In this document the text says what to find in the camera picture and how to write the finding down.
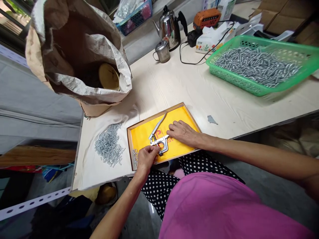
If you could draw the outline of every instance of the metal pliers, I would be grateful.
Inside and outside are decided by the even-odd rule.
[[[165,115],[163,116],[163,118],[157,123],[157,125],[155,126],[155,128],[152,131],[151,135],[149,136],[149,140],[150,140],[151,146],[153,146],[153,145],[159,146],[160,143],[162,143],[164,145],[164,148],[159,151],[159,156],[163,156],[163,153],[168,151],[167,138],[169,137],[169,135],[167,134],[164,137],[159,138],[159,139],[155,138],[155,132],[158,129],[158,127],[160,126],[160,124],[163,122],[163,120],[166,117],[166,115],[167,115],[167,111],[165,112]]]

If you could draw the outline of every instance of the stainless steel kettle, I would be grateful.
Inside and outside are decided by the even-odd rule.
[[[179,12],[178,17],[176,17],[172,10],[168,10],[167,6],[164,7],[163,11],[163,14],[159,18],[159,27],[155,21],[153,21],[153,23],[156,27],[159,37],[168,42],[169,51],[172,51],[180,45],[180,30],[178,21],[180,21],[184,27],[186,36],[187,23],[182,12]]]

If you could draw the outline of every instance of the wooden tray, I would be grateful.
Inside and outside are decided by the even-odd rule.
[[[152,130],[155,128],[156,124],[164,116],[165,112],[167,115],[163,122],[160,124],[155,135],[156,138],[160,138],[166,135],[166,131],[169,129],[169,124],[173,123],[174,120],[183,120],[188,123],[195,131],[201,132],[191,113],[188,111],[184,103],[177,104],[167,110],[161,111],[145,120],[142,120],[127,128],[127,137],[129,142],[129,151],[132,164],[132,170],[136,170],[136,164],[134,161],[134,153],[138,152],[141,148],[150,145],[148,137],[150,136]],[[168,151],[163,154],[162,157],[157,156],[156,164],[166,162],[168,160],[178,158],[180,156],[192,153],[198,149],[189,147],[173,138],[167,139]]]

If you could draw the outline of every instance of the paper bag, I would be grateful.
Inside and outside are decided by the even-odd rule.
[[[118,104],[132,89],[132,74],[118,29],[108,15],[84,0],[35,3],[26,59],[44,84],[55,93],[79,100],[88,116],[98,116],[104,108]],[[118,72],[118,91],[95,86],[102,63]]]

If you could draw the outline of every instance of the yellow tray liner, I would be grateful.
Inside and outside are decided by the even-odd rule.
[[[155,128],[156,124],[163,118],[163,116],[164,115],[161,115],[131,130],[134,149],[137,149],[139,151],[141,148],[150,145],[149,136]],[[169,124],[173,123],[173,121],[175,120],[182,120],[185,123],[189,124],[195,131],[199,132],[195,122],[192,120],[192,117],[188,114],[185,107],[182,106],[167,113],[164,121],[160,124],[155,133],[156,139],[165,136],[166,131],[169,130]],[[168,151],[165,152],[161,157],[157,155],[157,163],[161,163],[169,159],[176,158],[177,156],[187,154],[195,149],[173,138],[167,139],[167,145]]]

